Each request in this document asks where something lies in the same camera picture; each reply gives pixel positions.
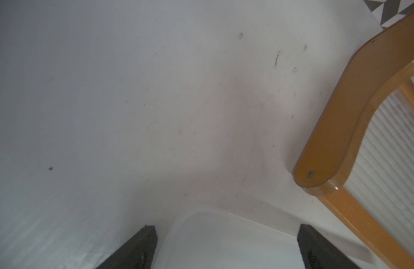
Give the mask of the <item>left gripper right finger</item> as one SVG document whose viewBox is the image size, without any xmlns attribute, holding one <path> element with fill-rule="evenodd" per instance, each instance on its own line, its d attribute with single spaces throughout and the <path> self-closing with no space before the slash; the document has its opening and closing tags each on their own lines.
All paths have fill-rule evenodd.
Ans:
<svg viewBox="0 0 414 269">
<path fill-rule="evenodd" d="M 359 269 L 311 225 L 300 225 L 297 242 L 306 269 Z"/>
</svg>

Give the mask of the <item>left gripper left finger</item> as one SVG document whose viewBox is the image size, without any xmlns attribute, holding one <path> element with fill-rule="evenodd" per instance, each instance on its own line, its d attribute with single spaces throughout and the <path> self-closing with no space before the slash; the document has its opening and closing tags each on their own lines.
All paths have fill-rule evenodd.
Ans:
<svg viewBox="0 0 414 269">
<path fill-rule="evenodd" d="M 145 225 L 97 269 L 150 269 L 158 237 L 154 225 Z"/>
</svg>

